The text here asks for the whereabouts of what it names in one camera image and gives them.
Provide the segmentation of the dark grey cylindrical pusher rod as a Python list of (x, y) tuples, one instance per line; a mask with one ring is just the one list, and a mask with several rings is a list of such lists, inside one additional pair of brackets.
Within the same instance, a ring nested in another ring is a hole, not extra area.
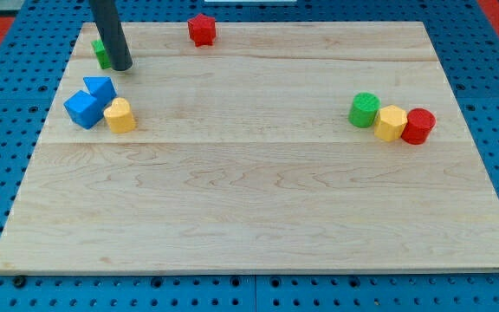
[(133, 59), (115, 1), (89, 0), (88, 2), (111, 68), (115, 71), (130, 69), (133, 65)]

